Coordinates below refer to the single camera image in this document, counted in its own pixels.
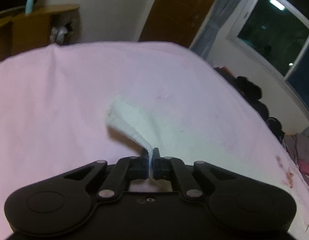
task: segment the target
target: wooden cabinet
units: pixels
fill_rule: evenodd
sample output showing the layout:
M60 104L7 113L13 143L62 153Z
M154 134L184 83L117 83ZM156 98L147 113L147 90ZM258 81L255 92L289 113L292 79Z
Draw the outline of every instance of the wooden cabinet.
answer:
M0 61L49 44L51 21L65 12L75 11L78 4L51 5L0 19Z

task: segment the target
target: gray curtain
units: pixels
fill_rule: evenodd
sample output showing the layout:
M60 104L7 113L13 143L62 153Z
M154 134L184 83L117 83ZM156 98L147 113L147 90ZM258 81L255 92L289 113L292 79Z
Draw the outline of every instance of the gray curtain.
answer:
M240 1L241 0L216 0L207 25L204 27L204 30L195 44L191 47L193 52L203 59L207 58L218 31L233 13Z

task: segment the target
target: white wall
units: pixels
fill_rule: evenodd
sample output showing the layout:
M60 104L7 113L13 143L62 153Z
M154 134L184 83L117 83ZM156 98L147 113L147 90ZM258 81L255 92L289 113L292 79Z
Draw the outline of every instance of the white wall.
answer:
M137 28L136 28L136 33L135 33L135 36L133 38L133 41L138 41L139 38L140 38L140 35L142 33L142 30L143 30L143 27L145 25L145 22L147 21L147 18L149 16L149 13L151 11L151 8L152 8L152 5L154 4L154 1L155 0L148 0L146 5L145 5L145 8L143 10L143 13L139 19L139 22L138 22L138 25L137 25Z
M289 94L261 64L247 57L242 50L226 40L246 3L247 0L242 0L220 29L207 61L216 66L227 66L235 76L246 76L260 86L263 90L261 101L269 108L270 116L280 120L286 133L301 132L309 126L309 121Z
M39 0L39 3L81 5L81 36L77 42L132 41L140 19L145 17L148 0Z

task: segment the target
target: window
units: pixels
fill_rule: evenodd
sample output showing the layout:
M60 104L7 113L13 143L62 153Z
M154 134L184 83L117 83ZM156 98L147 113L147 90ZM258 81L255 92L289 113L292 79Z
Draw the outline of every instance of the window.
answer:
M228 39L264 65L309 111L309 0L250 0Z

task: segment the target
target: bed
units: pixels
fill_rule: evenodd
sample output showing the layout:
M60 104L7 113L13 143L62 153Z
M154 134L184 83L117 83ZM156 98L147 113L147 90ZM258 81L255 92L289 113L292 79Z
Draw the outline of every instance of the bed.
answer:
M50 45L0 63L0 239L11 234L3 205L14 190L138 155L107 128L114 102L153 115L153 134L125 118L162 156L204 160L286 190L297 203L289 233L309 239L309 187L262 118L201 58L160 42Z

